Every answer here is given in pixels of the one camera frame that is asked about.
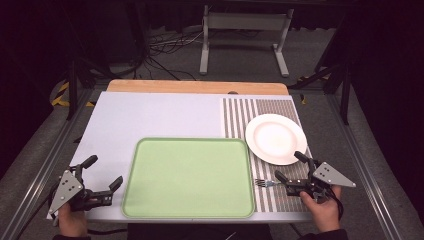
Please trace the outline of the person's left hand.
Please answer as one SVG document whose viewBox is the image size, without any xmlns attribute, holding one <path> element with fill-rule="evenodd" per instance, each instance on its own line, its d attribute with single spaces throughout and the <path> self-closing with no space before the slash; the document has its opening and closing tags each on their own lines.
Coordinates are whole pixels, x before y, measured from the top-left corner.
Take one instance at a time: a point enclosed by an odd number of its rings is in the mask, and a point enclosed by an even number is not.
<svg viewBox="0 0 424 240">
<path fill-rule="evenodd" d="M 60 233 L 65 237 L 88 237 L 87 220 L 83 211 L 73 211 L 68 203 L 58 210 Z"/>
</svg>

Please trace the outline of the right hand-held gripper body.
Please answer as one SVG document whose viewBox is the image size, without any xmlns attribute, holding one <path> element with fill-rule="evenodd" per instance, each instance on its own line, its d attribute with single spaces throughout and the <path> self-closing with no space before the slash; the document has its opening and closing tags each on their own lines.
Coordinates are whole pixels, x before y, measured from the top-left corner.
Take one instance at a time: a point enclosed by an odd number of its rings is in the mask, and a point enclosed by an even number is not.
<svg viewBox="0 0 424 240">
<path fill-rule="evenodd" d="M 312 199 L 323 202 L 331 195 L 332 186 L 355 188 L 356 184 L 332 167 L 327 162 L 314 159 L 304 160 L 308 164 L 309 172 L 306 179 L 287 180 L 285 182 L 288 196 L 299 196 L 301 192 L 307 193 Z"/>
</svg>

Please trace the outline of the yellow black hazard tape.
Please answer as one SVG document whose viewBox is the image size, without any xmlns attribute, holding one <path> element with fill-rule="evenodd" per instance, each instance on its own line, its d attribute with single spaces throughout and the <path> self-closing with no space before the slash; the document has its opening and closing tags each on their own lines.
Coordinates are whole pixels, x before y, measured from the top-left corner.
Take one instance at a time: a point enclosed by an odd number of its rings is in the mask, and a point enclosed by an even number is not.
<svg viewBox="0 0 424 240">
<path fill-rule="evenodd" d="M 62 85 L 60 86 L 58 92 L 53 97 L 53 100 L 51 101 L 52 106 L 64 106 L 69 107 L 70 102 L 67 100 L 64 100 L 63 97 L 65 95 L 65 92 L 69 89 L 69 82 L 64 81 Z"/>
</svg>

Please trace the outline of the white table mat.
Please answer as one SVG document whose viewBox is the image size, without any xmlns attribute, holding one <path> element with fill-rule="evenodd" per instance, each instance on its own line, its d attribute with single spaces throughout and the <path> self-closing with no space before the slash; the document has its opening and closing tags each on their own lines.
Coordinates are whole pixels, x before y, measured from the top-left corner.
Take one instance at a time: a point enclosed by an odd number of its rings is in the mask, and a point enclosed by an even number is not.
<svg viewBox="0 0 424 240">
<path fill-rule="evenodd" d="M 83 172 L 87 188 L 101 191 L 117 177 L 122 186 L 111 206 L 90 210 L 91 221 L 120 223 L 294 223 L 311 218 L 297 197 L 281 186 L 260 188 L 252 178 L 255 211 L 239 219 L 132 219 L 122 203 L 137 144 L 144 138 L 227 138 L 222 133 L 221 100 L 224 98 L 283 99 L 284 95 L 162 94 L 104 92 L 90 117 L 72 163 L 91 155 L 98 160 Z"/>
</svg>

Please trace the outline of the person's right hand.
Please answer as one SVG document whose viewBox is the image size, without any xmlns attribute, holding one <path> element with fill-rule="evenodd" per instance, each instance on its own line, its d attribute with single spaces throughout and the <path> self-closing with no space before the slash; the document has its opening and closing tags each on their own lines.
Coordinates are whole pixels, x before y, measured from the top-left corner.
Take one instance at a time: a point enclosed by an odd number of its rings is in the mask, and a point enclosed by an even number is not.
<svg viewBox="0 0 424 240">
<path fill-rule="evenodd" d="M 329 199 L 317 203 L 306 192 L 300 193 L 302 202 L 312 214 L 312 219 L 320 232 L 329 232 L 340 228 L 339 209 L 337 201 Z"/>
</svg>

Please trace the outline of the grey metal stand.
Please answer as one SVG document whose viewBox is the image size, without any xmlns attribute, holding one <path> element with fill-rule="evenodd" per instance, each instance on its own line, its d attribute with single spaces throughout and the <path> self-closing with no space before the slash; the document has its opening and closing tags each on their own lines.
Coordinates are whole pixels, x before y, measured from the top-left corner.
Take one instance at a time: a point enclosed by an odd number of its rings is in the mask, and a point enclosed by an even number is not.
<svg viewBox="0 0 424 240">
<path fill-rule="evenodd" d="M 287 78 L 289 76 L 289 70 L 283 56 L 283 46 L 293 18 L 293 13 L 293 9 L 289 9 L 283 14 L 218 13 L 212 12 L 210 7 L 205 5 L 202 21 L 203 42 L 199 73 L 201 75 L 208 73 L 210 29 L 279 31 L 279 42 L 272 45 L 272 50 L 281 76 Z"/>
</svg>

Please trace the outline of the white round plate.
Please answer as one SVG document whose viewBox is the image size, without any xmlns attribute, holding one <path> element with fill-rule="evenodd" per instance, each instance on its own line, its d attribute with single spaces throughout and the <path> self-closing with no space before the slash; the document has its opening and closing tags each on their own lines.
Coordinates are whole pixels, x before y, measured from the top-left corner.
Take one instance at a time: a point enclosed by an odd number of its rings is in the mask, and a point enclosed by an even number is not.
<svg viewBox="0 0 424 240">
<path fill-rule="evenodd" d="M 293 120 L 262 114 L 246 126 L 245 140 L 249 149 L 261 160 L 274 165 L 291 165 L 298 161 L 295 152 L 305 153 L 307 138 Z"/>
</svg>

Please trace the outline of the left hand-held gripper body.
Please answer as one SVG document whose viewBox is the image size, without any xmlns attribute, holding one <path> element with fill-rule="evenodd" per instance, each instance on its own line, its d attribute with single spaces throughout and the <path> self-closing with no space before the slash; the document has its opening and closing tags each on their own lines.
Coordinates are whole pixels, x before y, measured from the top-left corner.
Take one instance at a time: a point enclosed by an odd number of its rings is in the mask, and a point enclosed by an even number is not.
<svg viewBox="0 0 424 240">
<path fill-rule="evenodd" d="M 70 205 L 72 211 L 90 211 L 93 208 L 112 205 L 114 193 L 112 189 L 94 192 L 85 187 L 82 171 L 87 168 L 88 165 L 83 163 L 63 172 L 49 203 L 49 214 L 55 214 L 66 203 Z"/>
</svg>

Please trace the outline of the silver fork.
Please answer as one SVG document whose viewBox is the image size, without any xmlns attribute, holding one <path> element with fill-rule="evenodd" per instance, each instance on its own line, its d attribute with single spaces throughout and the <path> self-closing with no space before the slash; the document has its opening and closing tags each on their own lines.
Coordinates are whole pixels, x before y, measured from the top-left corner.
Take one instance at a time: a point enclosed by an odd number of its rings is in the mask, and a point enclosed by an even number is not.
<svg viewBox="0 0 424 240">
<path fill-rule="evenodd" d="M 279 182 L 279 181 L 265 180 L 265 179 L 255 179 L 254 183 L 257 186 L 264 187 L 264 188 L 281 185 L 281 182 Z"/>
</svg>

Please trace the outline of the black stand leg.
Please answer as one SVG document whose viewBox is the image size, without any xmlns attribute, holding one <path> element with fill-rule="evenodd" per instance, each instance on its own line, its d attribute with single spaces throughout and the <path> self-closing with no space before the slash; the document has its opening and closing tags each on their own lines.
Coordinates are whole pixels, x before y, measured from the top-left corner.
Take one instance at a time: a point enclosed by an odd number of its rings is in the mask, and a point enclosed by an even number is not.
<svg viewBox="0 0 424 240">
<path fill-rule="evenodd" d="M 76 58 L 68 65 L 67 80 L 69 83 L 69 110 L 67 119 L 71 120 L 78 109 L 77 85 L 81 83 L 84 88 L 93 88 L 95 85 L 91 69 L 91 62 L 85 58 Z"/>
</svg>

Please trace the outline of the striped placemat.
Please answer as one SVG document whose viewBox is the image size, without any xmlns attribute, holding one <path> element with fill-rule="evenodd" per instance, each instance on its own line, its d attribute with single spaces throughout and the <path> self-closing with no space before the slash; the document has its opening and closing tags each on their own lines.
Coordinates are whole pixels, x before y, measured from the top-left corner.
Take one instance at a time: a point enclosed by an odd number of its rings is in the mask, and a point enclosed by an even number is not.
<svg viewBox="0 0 424 240">
<path fill-rule="evenodd" d="M 294 102 L 290 97 L 283 99 L 224 98 L 221 100 L 221 109 L 222 133 L 227 138 L 239 138 L 246 142 L 247 124 L 262 114 L 277 114 L 287 117 L 302 128 Z M 273 180 L 275 170 L 281 171 L 286 177 L 293 180 L 303 179 L 307 176 L 308 167 L 299 160 L 291 165 L 274 165 L 261 160 L 249 147 L 248 151 L 251 175 L 254 179 Z M 308 146 L 303 154 L 310 154 Z"/>
</svg>

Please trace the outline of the black tripod stand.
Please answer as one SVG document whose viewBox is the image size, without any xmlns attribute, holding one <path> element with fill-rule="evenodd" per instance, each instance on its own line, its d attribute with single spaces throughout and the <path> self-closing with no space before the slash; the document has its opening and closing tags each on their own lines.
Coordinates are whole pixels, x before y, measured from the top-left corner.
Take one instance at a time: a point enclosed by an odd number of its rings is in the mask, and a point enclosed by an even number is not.
<svg viewBox="0 0 424 240">
<path fill-rule="evenodd" d="M 317 73 L 309 77 L 302 76 L 295 84 L 289 85 L 288 89 L 300 90 L 312 84 L 313 82 L 324 79 L 325 77 L 327 77 L 327 80 L 322 87 L 322 91 L 325 94 L 335 94 L 336 90 L 339 87 L 342 87 L 339 114 L 343 123 L 348 125 L 348 107 L 351 87 L 349 64 L 337 64 L 331 67 L 327 67 L 323 70 L 319 70 Z"/>
</svg>

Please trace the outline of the green tray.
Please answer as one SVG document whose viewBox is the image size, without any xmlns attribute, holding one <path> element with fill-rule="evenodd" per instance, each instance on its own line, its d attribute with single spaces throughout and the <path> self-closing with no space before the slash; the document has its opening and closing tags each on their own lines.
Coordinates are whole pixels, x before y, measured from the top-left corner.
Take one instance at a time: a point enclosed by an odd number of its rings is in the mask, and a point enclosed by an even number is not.
<svg viewBox="0 0 424 240">
<path fill-rule="evenodd" d="M 122 203 L 132 219 L 243 219 L 255 211 L 250 160 L 232 138 L 144 138 Z"/>
</svg>

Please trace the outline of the aluminium frame rail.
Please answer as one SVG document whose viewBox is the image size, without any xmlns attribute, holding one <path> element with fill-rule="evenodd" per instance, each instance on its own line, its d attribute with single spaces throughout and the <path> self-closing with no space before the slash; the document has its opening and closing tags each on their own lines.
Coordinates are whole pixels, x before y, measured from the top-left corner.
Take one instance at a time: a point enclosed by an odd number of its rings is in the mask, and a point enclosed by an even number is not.
<svg viewBox="0 0 424 240">
<path fill-rule="evenodd" d="M 344 123 L 339 113 L 337 98 L 334 95 L 327 95 L 326 99 L 336 118 L 339 129 L 348 143 L 353 164 L 386 238 L 388 240 L 404 240 L 389 212 L 377 181 L 364 161 L 363 155 L 350 127 Z"/>
<path fill-rule="evenodd" d="M 25 229 L 25 224 L 30 222 L 30 215 L 33 213 L 33 209 L 36 206 L 37 201 L 40 198 L 40 195 L 59 160 L 65 142 L 71 134 L 76 121 L 78 120 L 92 93 L 92 89 L 83 89 L 80 96 L 74 100 L 76 103 L 75 108 L 69 108 L 69 110 L 74 111 L 72 117 L 69 120 L 65 120 L 63 122 L 63 125 L 60 128 L 54 143 L 51 145 L 51 149 L 46 156 L 46 159 L 43 161 L 40 167 L 34 170 L 36 175 L 31 178 L 31 182 L 25 193 L 25 196 L 20 201 L 20 205 L 11 218 L 10 223 L 5 228 L 4 233 L 0 236 L 0 240 L 18 240 L 19 236 Z"/>
</svg>

